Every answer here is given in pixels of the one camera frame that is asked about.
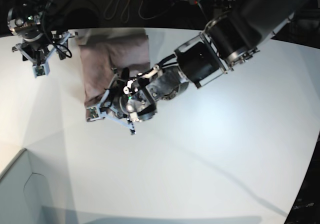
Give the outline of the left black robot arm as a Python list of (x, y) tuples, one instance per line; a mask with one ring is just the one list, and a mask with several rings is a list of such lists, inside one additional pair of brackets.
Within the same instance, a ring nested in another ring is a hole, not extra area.
[(251, 59), (308, 1), (239, 0), (150, 70), (114, 75), (99, 103), (89, 109), (91, 118), (113, 120), (134, 134), (134, 124), (151, 119), (159, 101), (177, 97), (190, 83), (201, 88), (202, 81), (211, 82)]

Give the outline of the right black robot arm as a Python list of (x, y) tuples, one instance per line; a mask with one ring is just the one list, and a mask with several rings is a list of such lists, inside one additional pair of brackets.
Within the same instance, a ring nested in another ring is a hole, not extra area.
[(74, 37), (67, 28), (53, 29), (61, 19), (59, 14), (50, 14), (55, 0), (21, 0), (9, 9), (7, 27), (22, 38), (22, 42), (12, 47), (19, 52), (22, 61), (28, 61), (36, 71), (45, 73), (49, 59), (54, 53), (59, 59), (72, 58), (69, 39)]

